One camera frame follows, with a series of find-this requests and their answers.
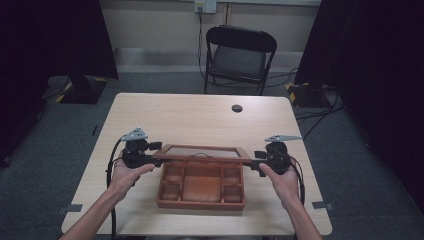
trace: chair backrest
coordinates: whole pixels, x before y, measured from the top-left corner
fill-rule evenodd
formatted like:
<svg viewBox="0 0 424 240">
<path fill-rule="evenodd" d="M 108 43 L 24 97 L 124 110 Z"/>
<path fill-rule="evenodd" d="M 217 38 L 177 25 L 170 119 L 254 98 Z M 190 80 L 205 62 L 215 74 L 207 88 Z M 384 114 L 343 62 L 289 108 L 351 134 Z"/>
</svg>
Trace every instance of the chair backrest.
<svg viewBox="0 0 424 240">
<path fill-rule="evenodd" d="M 274 53 L 277 41 L 270 34 L 229 25 L 212 27 L 206 33 L 208 49 L 214 45 L 239 48 L 257 52 Z"/>
</svg>

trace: left hand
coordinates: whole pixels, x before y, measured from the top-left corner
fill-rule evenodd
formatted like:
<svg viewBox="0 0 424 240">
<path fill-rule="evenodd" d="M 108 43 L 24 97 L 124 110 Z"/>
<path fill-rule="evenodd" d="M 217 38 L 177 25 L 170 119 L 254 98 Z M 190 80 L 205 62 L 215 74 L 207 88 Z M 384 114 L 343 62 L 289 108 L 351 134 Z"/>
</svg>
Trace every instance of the left hand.
<svg viewBox="0 0 424 240">
<path fill-rule="evenodd" d="M 118 192 L 119 201 L 123 200 L 127 192 L 131 189 L 136 181 L 140 179 L 142 174 L 152 171 L 155 168 L 153 164 L 146 164 L 139 168 L 128 168 L 124 161 L 121 159 L 122 152 L 119 159 L 115 162 L 113 168 L 112 181 L 109 188 Z"/>
</svg>

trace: tray compartment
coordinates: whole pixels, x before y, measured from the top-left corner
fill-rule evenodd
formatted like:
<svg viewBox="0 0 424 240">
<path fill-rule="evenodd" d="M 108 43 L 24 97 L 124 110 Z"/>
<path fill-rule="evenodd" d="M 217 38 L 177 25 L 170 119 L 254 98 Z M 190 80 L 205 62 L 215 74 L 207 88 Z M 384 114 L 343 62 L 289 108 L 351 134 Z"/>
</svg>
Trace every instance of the tray compartment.
<svg viewBox="0 0 424 240">
<path fill-rule="evenodd" d="M 242 193 L 241 186 L 224 186 L 224 203 L 242 203 Z"/>
<path fill-rule="evenodd" d="M 182 201 L 220 202 L 221 170 L 217 167 L 186 167 Z"/>
<path fill-rule="evenodd" d="M 240 168 L 223 168 L 224 184 L 241 184 Z"/>
<path fill-rule="evenodd" d="M 174 183 L 164 183 L 161 186 L 159 198 L 166 201 L 179 201 L 181 195 L 181 185 Z"/>
<path fill-rule="evenodd" d="M 162 181 L 180 183 L 182 178 L 183 178 L 182 166 L 172 166 L 172 165 L 165 166 Z"/>
</svg>

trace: wooden table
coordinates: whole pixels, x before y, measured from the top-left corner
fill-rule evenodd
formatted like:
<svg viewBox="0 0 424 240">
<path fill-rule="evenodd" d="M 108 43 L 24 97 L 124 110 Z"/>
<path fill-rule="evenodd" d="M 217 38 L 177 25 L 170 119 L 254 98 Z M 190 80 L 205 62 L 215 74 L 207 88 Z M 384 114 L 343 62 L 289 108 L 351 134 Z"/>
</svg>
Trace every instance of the wooden table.
<svg viewBox="0 0 424 240">
<path fill-rule="evenodd" d="M 234 104 L 243 107 L 235 113 Z M 116 141 L 141 127 L 149 142 L 200 146 L 242 147 L 253 159 L 264 150 L 266 137 L 300 136 L 290 103 L 282 97 L 185 94 L 121 93 L 115 98 L 72 204 L 81 212 L 69 212 L 62 225 L 68 230 L 106 189 L 107 163 Z M 314 209 L 322 201 L 318 184 L 302 140 L 286 142 L 289 153 L 303 168 L 305 207 L 322 235 L 332 231 L 326 209 Z M 123 235 L 292 235 L 287 212 L 281 207 L 268 178 L 243 169 L 246 206 L 242 212 L 162 209 L 156 204 L 161 169 L 143 175 L 116 206 L 117 233 Z M 99 234 L 111 232 L 110 217 Z"/>
</svg>

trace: person's arm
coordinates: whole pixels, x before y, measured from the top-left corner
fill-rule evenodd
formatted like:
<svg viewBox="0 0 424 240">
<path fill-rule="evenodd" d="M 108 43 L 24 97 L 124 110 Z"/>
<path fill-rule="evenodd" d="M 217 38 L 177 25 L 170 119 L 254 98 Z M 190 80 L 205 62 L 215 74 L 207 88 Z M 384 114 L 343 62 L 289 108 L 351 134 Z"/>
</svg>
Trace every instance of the person's arm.
<svg viewBox="0 0 424 240">
<path fill-rule="evenodd" d="M 154 168 L 155 165 L 146 164 L 140 168 L 129 169 L 122 159 L 117 160 L 109 188 L 59 239 L 93 239 L 112 209 L 125 198 L 128 190 L 140 178 L 140 175 Z"/>
<path fill-rule="evenodd" d="M 271 179 L 281 205 L 289 213 L 297 238 L 299 240 L 323 239 L 300 202 L 298 177 L 294 169 L 290 167 L 286 173 L 278 175 L 266 164 L 261 163 L 259 167 Z"/>
</svg>

